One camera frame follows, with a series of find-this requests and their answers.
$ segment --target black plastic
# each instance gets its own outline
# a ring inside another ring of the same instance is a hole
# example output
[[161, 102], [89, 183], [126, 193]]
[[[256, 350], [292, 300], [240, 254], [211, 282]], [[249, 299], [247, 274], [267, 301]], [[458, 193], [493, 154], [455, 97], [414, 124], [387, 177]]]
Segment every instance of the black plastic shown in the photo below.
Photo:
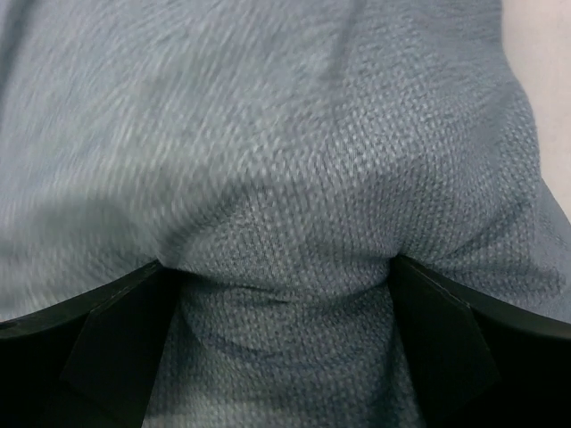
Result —
[[0, 323], [2, 426], [140, 427], [182, 275], [151, 263]]
[[403, 257], [388, 283], [429, 427], [571, 424], [571, 325]]

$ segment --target gray shirt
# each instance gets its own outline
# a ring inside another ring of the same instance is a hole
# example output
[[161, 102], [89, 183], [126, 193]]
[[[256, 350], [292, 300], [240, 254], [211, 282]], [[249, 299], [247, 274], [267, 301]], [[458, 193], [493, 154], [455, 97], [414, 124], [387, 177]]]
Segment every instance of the gray shirt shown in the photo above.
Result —
[[571, 320], [499, 0], [4, 0], [0, 26], [0, 319], [152, 259], [201, 277], [146, 428], [422, 426], [399, 253]]

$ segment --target gray fabric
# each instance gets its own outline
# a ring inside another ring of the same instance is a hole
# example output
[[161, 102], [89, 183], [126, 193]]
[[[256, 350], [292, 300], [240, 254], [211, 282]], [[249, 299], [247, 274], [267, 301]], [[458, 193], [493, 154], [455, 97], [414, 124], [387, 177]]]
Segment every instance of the gray fabric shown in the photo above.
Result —
[[154, 258], [200, 274], [146, 428], [422, 426], [397, 253], [571, 319], [499, 1], [33, 5], [0, 3], [1, 318]]

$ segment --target light blue cloth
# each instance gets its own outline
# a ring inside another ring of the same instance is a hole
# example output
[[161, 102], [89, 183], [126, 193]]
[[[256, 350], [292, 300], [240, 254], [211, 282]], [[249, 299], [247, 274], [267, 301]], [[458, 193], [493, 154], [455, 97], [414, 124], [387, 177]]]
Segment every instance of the light blue cloth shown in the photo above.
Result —
[[0, 318], [155, 258], [203, 278], [146, 428], [422, 426], [397, 253], [571, 318], [499, 0], [3, 0], [0, 25]]

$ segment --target knit texture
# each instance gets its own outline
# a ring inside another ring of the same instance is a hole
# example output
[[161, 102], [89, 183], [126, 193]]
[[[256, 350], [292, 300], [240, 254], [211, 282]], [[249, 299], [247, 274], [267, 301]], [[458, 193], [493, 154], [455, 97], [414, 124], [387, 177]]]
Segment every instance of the knit texture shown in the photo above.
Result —
[[3, 0], [0, 26], [0, 319], [152, 259], [202, 278], [145, 428], [423, 426], [399, 253], [571, 320], [499, 0]]

